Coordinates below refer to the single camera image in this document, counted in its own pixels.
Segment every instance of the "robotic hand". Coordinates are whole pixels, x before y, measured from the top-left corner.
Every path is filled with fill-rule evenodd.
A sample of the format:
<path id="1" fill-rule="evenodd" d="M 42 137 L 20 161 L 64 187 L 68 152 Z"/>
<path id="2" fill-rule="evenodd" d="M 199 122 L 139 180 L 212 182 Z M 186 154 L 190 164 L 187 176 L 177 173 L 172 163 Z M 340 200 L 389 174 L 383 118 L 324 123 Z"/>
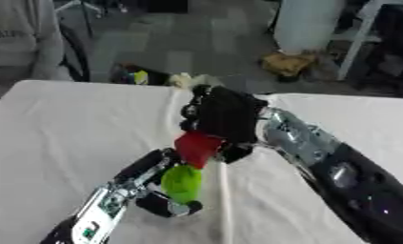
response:
<path id="1" fill-rule="evenodd" d="M 150 190 L 151 183 L 159 185 L 164 172 L 180 164 L 183 162 L 173 149 L 148 153 L 96 189 L 84 206 L 57 225 L 41 244 L 106 244 L 131 201 L 163 217 L 198 212 L 200 202 L 179 204 Z"/>
<path id="2" fill-rule="evenodd" d="M 193 94 L 182 110 L 184 131 L 219 137 L 231 148 L 275 149 L 365 241 L 403 244 L 403 185 L 391 174 L 331 134 L 249 94 L 209 86 Z M 258 136 L 257 123 L 263 126 Z"/>

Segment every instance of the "person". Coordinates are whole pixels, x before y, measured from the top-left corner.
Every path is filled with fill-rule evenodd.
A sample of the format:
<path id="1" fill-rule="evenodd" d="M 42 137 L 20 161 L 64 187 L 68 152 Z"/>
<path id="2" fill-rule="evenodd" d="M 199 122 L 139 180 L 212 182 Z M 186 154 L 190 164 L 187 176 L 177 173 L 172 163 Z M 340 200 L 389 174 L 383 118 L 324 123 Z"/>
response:
<path id="1" fill-rule="evenodd" d="M 70 80 L 52 0 L 0 0 L 0 97 L 25 79 Z"/>

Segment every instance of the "floor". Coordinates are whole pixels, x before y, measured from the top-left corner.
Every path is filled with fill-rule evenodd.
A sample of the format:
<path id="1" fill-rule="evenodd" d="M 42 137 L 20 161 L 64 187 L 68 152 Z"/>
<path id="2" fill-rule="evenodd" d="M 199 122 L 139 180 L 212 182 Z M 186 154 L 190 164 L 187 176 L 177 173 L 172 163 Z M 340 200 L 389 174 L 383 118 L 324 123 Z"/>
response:
<path id="1" fill-rule="evenodd" d="M 307 81 L 279 83 L 259 68 L 259 57 L 274 51 L 263 30 L 273 4 L 262 0 L 190 0 L 189 14 L 147 14 L 135 8 L 91 17 L 95 35 L 88 38 L 78 8 L 60 16 L 77 30 L 91 62 L 93 82 L 108 82 L 115 62 L 169 73 L 187 72 L 218 77 L 228 88 L 253 93 L 308 92 L 383 95 L 356 91 L 347 83 Z"/>

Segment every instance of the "green ball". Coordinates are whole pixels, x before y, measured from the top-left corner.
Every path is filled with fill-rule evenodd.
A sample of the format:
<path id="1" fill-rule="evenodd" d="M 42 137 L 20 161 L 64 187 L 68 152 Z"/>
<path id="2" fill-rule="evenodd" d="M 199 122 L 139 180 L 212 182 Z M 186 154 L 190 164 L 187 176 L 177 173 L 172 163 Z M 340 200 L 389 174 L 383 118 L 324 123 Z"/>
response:
<path id="1" fill-rule="evenodd" d="M 201 171 L 190 165 L 171 168 L 161 178 L 163 191 L 180 204 L 195 200 L 200 187 Z"/>

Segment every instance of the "table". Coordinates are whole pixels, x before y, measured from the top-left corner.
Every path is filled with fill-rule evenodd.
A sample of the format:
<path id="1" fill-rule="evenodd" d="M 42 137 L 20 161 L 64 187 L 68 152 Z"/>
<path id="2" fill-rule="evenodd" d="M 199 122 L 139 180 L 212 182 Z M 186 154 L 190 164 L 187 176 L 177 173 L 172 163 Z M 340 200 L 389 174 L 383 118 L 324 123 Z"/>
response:
<path id="1" fill-rule="evenodd" d="M 182 134 L 188 91 L 165 87 L 24 81 L 0 101 L 0 243 L 38 243 L 94 187 Z M 403 182 L 403 99 L 275 94 Z M 130 206 L 111 244 L 363 243 L 294 167 L 257 148 L 203 171 L 205 209 L 163 219 Z"/>
<path id="2" fill-rule="evenodd" d="M 372 2 L 368 4 L 367 8 L 365 9 L 366 16 L 364 17 L 361 27 L 359 28 L 353 43 L 350 46 L 348 54 L 346 55 L 345 60 L 338 71 L 338 80 L 344 80 L 347 77 L 355 57 L 358 55 L 364 41 L 369 35 L 377 14 L 380 12 L 382 6 L 387 4 L 403 5 L 403 0 L 372 0 Z"/>

